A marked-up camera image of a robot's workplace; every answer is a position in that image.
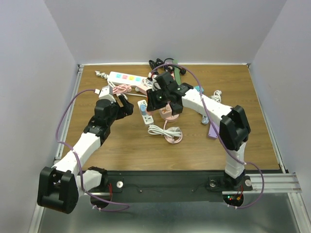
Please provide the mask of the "blue plug adapter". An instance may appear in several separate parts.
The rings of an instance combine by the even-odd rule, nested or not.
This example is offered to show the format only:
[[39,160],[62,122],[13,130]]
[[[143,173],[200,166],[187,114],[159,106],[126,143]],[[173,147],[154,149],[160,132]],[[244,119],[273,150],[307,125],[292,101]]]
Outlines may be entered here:
[[147,115],[147,112],[146,112],[146,105],[145,104],[141,104],[139,106],[139,109],[140,109],[140,112],[141,112],[141,115],[142,116],[146,116]]

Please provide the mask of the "small white power strip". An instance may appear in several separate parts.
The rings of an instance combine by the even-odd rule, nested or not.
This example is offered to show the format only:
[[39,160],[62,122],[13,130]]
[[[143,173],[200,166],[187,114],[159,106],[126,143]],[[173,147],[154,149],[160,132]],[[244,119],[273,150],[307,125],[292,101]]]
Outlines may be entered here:
[[[146,107],[147,107],[147,102],[146,102],[146,100],[140,100],[140,101],[138,101],[138,109],[139,109],[139,106],[140,106],[141,104],[145,104]],[[144,122],[144,124],[145,124],[146,127],[149,127],[149,126],[151,126],[151,125],[154,125],[154,119],[153,119],[152,116],[149,116],[149,115],[147,114],[146,116],[142,116],[142,119],[143,119],[143,122]]]

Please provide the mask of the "black cube socket adapter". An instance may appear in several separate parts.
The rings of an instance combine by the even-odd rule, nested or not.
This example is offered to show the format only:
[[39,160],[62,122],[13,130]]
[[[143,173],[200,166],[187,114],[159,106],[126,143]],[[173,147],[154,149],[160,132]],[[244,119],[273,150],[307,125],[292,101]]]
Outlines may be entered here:
[[174,102],[170,102],[169,105],[170,105],[171,110],[172,110],[172,116],[181,114],[183,112],[183,106],[182,105],[180,105],[178,103],[174,103]]

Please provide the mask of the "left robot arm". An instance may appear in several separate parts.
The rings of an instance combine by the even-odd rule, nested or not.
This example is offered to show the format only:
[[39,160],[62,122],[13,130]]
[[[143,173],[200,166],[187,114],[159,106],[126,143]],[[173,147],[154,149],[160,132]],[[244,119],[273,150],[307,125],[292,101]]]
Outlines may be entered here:
[[102,199],[91,193],[108,190],[113,196],[113,186],[108,180],[107,170],[90,167],[86,171],[82,166],[99,149],[111,133],[112,124],[133,114],[134,106],[124,96],[116,101],[113,96],[99,99],[94,108],[94,115],[84,128],[74,146],[56,138],[56,142],[69,148],[69,152],[52,167],[44,167],[39,175],[37,204],[41,207],[70,214],[78,199],[87,194],[104,203],[93,205],[94,209],[106,211],[106,206],[113,204],[112,199]]

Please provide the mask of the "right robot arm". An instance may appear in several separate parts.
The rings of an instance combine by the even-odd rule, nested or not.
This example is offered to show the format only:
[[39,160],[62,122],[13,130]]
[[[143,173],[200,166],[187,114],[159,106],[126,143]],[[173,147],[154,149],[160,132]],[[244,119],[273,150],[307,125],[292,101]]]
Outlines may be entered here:
[[169,104],[173,115],[189,108],[208,117],[226,151],[225,187],[235,189],[242,183],[245,176],[244,151],[251,129],[241,106],[231,107],[216,102],[187,83],[178,84],[169,72],[156,76],[153,87],[146,93],[148,112]]

